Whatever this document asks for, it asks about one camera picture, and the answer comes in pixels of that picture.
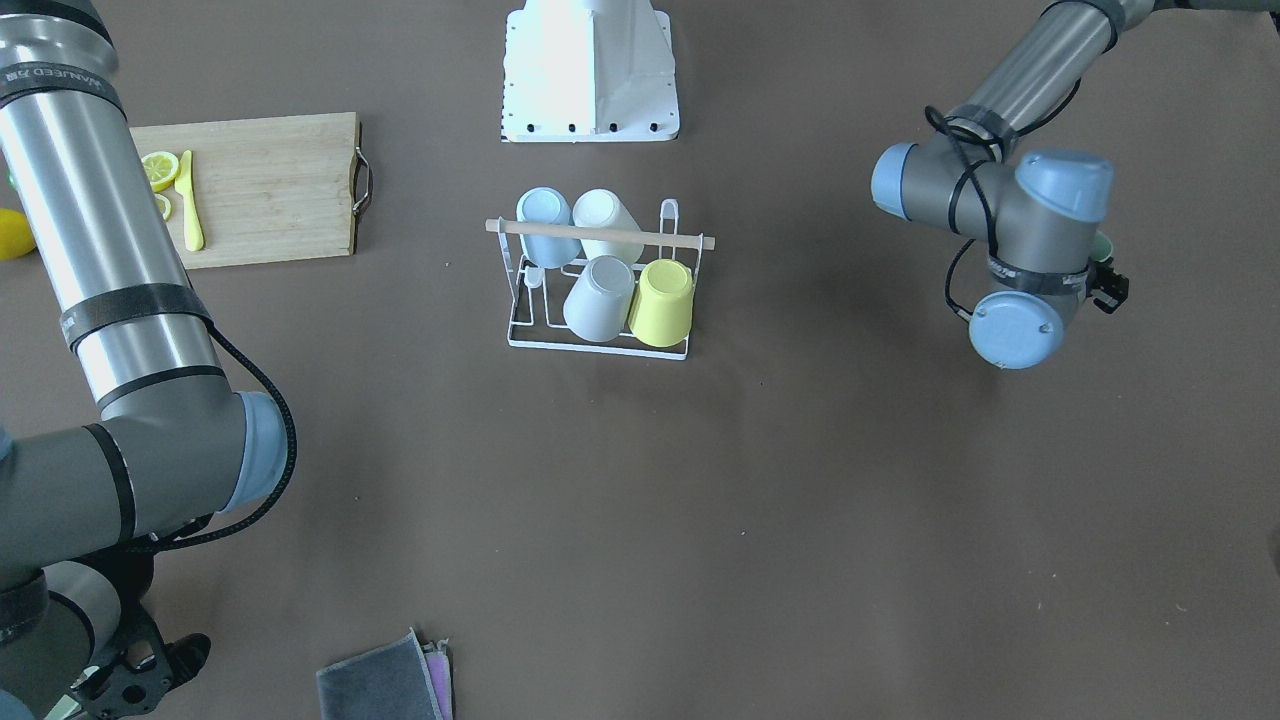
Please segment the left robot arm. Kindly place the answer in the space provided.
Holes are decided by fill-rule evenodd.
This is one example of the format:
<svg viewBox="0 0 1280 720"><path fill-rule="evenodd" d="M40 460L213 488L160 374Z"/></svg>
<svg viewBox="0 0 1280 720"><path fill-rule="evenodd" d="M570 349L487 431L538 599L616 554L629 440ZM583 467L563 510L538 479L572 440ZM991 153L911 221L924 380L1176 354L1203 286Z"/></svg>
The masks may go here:
<svg viewBox="0 0 1280 720"><path fill-rule="evenodd" d="M991 291L973 309L951 304L975 352L1006 369L1032 368L1062 345L1085 302L1115 313L1129 281L1100 233L1114 165L1091 152L1018 143L1075 96L1092 63L1164 10L1277 14L1275 1L1055 1L952 110L925 109L924 143L884 150L870 178L876 205L986 247Z"/></svg>

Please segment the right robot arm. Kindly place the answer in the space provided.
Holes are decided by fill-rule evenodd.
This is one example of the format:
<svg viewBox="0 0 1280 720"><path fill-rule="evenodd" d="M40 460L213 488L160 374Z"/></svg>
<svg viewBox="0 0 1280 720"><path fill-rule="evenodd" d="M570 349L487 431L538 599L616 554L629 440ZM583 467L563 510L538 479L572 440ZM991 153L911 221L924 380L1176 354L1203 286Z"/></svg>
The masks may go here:
<svg viewBox="0 0 1280 720"><path fill-rule="evenodd" d="M3 4L3 154L101 418L3 436L3 716L63 697L147 714L195 678L141 600L157 553L241 532L280 498L285 400L214 324L154 202L88 1Z"/></svg>

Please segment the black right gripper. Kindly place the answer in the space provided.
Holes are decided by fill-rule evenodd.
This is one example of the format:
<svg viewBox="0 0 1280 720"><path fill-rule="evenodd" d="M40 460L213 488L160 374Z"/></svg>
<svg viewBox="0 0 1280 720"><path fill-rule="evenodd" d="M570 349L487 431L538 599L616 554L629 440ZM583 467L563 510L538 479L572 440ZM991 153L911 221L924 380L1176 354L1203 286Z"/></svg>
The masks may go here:
<svg viewBox="0 0 1280 720"><path fill-rule="evenodd" d="M140 603L128 606L93 669L74 682L68 696L86 717L124 719L151 714L165 694L192 682L211 655L202 633L165 642L151 614Z"/></svg>

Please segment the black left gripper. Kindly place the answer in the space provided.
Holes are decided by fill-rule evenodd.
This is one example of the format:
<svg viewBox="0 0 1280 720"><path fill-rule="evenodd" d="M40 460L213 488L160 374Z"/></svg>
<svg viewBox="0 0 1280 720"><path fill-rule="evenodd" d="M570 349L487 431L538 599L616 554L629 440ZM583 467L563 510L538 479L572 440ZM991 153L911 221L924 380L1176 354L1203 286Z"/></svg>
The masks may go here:
<svg viewBox="0 0 1280 720"><path fill-rule="evenodd" d="M1129 299L1130 279L1114 269L1114 261L1091 260L1088 299L1102 313L1111 315Z"/></svg>

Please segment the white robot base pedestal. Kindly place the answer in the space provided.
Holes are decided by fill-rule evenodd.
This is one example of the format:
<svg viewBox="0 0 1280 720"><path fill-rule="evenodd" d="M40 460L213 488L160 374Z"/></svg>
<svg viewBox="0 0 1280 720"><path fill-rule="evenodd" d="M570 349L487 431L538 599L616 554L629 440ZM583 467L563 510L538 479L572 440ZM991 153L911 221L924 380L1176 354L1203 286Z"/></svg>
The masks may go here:
<svg viewBox="0 0 1280 720"><path fill-rule="evenodd" d="M649 1L526 1L506 17L500 140L678 137L672 23Z"/></svg>

